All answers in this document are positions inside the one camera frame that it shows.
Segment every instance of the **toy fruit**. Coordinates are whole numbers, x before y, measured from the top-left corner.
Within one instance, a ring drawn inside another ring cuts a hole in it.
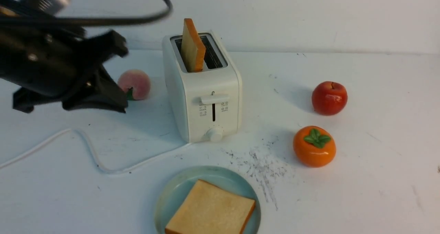
[[[320,115],[335,115],[347,104],[348,96],[345,87],[336,82],[320,83],[311,95],[311,103]]]
[[[336,155],[331,135],[317,126],[305,126],[294,137],[294,151],[299,161],[308,167],[322,167]]]
[[[125,71],[118,79],[118,86],[127,93],[128,100],[142,100],[148,96],[151,81],[146,73],[138,69]]]

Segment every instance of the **black cable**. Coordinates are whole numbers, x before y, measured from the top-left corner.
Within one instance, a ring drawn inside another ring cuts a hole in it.
[[[171,0],[163,0],[167,8],[153,15],[132,17],[132,18],[31,18],[31,17],[10,17],[0,16],[0,26],[32,26],[39,28],[82,26],[127,26],[152,23],[166,18],[173,11]],[[13,10],[17,5],[14,0],[0,0],[0,7],[3,6]]]

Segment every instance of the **plate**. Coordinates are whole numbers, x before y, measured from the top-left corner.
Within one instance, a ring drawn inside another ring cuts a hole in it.
[[[217,166],[187,168],[171,179],[159,196],[154,213],[154,224],[158,234],[165,234],[165,226],[184,202],[198,179],[205,180],[226,191],[255,200],[253,211],[243,234],[256,234],[260,227],[261,208],[251,185],[239,174]]]

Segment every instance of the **persimmon leaf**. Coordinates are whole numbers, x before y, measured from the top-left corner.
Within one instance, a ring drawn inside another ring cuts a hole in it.
[[[310,135],[312,138],[317,140],[321,134],[319,133],[318,129],[312,129],[312,130],[310,130]]]
[[[325,144],[325,143],[328,143],[331,140],[331,137],[328,136],[328,135],[321,135],[318,138],[318,140],[319,140],[320,143],[324,143]]]
[[[316,146],[317,148],[324,148],[324,143],[321,143],[321,142],[319,142],[319,141],[315,141],[314,143],[313,143],[313,145],[314,146]]]
[[[304,141],[307,142],[307,143],[312,143],[313,144],[316,140],[314,138],[310,137],[310,136],[305,136],[304,137]]]

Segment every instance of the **orange persimmon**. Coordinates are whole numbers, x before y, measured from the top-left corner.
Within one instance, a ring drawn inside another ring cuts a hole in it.
[[[294,151],[299,161],[308,167],[322,167],[336,155],[333,137],[318,126],[305,126],[294,137]]]

